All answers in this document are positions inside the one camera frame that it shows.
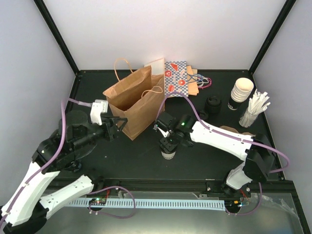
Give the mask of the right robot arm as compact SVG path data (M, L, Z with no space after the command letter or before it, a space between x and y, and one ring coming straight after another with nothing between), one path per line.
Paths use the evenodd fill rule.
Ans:
M166 159L174 157L179 145L192 147L194 143L213 146L240 159L241 163L229 171L221 184L221 190L226 196L234 196L252 181L265 183L275 160L269 149L269 140L263 134L250 136L234 133L201 119L194 120L188 115L176 119L167 112L157 117L154 129L163 135L159 146Z

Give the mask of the large brown paper bag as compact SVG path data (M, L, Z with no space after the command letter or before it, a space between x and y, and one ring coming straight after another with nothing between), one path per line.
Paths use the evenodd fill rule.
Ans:
M117 73L117 62L127 63L130 75L120 78ZM112 114L128 119L123 133L131 140L137 138L156 119L159 110L164 110L164 72L154 75L152 66L144 66L133 71L125 58L114 62L117 83L106 89L103 94L109 102Z

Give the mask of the white paper coffee cup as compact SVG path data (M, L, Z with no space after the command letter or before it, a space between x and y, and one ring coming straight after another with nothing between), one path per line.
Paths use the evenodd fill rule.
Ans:
M160 147L162 156L165 159L167 159L167 160L173 159L173 157L176 154L176 149L177 149L176 146L174 146L174 147L164 147L164 146L161 146Z

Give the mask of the black coffee cup lid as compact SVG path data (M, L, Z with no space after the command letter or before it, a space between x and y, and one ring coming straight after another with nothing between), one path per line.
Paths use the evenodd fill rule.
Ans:
M177 144L160 143L160 150L162 153L172 154L176 152L176 149L177 149Z

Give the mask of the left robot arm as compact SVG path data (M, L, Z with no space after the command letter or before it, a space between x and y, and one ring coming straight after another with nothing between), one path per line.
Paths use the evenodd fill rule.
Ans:
M91 170L60 190L44 195L62 170L80 170L80 159L90 154L99 140L114 140L128 121L125 117L104 114L100 114L100 120L101 124L89 122L83 111L62 115L58 129L40 143L22 183L0 208L1 223L6 224L4 233L34 234L69 202L91 192L98 195L104 191L103 177Z

